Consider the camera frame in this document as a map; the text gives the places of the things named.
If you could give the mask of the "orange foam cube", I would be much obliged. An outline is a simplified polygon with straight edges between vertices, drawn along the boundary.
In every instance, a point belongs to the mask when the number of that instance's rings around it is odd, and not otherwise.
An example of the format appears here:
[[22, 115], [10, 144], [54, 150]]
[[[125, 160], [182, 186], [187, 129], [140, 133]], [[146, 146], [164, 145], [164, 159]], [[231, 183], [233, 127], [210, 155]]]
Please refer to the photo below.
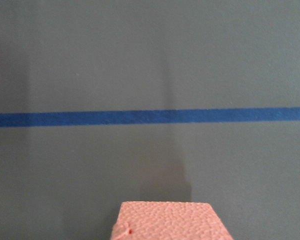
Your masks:
[[112, 240], [231, 240], [212, 206], [199, 202], [126, 201]]

